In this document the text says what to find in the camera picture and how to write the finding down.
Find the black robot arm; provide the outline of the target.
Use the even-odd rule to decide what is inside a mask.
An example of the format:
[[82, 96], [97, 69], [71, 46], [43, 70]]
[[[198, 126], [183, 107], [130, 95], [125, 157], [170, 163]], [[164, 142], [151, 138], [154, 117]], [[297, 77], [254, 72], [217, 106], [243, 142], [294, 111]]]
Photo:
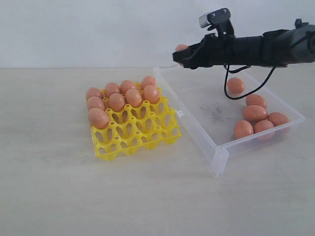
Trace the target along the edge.
[[295, 28], [265, 32], [260, 36], [236, 37], [230, 22], [217, 25], [196, 44], [173, 53], [185, 68], [223, 66], [286, 67], [315, 60], [315, 27], [301, 19]]

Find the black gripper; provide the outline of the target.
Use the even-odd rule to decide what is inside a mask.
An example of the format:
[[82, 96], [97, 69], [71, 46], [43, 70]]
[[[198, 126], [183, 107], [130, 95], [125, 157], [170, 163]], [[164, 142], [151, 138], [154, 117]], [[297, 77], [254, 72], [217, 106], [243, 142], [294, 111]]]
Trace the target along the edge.
[[215, 62], [220, 62], [221, 65], [228, 45], [235, 39], [235, 36], [230, 35], [219, 37], [215, 33], [206, 34], [199, 43], [174, 52], [173, 61], [189, 69], [209, 68], [214, 66]]

